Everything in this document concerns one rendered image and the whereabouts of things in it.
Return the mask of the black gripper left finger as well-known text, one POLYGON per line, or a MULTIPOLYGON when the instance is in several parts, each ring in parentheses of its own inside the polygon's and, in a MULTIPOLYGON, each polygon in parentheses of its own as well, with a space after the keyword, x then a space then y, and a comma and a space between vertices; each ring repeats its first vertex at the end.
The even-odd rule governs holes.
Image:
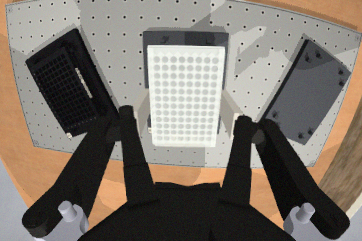
POLYGON ((96 119, 54 185, 24 213, 22 224, 36 241, 77 241, 87 232, 88 217, 119 141, 132 237, 169 241, 168 222, 140 141, 150 114, 149 89, 143 89, 132 106, 118 111, 119 120, 96 119))

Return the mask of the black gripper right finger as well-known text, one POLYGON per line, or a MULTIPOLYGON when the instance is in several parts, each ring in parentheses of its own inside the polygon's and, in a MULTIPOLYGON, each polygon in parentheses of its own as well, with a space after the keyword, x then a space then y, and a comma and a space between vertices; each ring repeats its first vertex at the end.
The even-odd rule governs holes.
POLYGON ((277 124, 271 119, 252 122, 227 90, 221 91, 219 114, 233 142, 209 241, 247 237, 252 143, 285 220, 284 231, 296 241, 337 241, 350 226, 348 216, 318 187, 277 124))

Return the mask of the black well plate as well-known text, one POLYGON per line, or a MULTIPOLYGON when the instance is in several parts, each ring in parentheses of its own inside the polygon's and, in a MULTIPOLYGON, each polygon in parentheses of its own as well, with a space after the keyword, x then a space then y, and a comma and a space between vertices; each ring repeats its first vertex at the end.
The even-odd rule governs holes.
POLYGON ((30 68, 66 131, 106 116, 105 112, 101 112, 102 107, 70 48, 71 45, 67 44, 30 68))

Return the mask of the white well plate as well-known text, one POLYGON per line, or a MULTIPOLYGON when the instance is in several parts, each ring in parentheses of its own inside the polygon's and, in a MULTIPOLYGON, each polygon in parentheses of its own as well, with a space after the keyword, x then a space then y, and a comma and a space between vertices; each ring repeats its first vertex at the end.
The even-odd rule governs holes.
POLYGON ((225 47, 148 45, 147 50, 153 144, 215 147, 225 47))

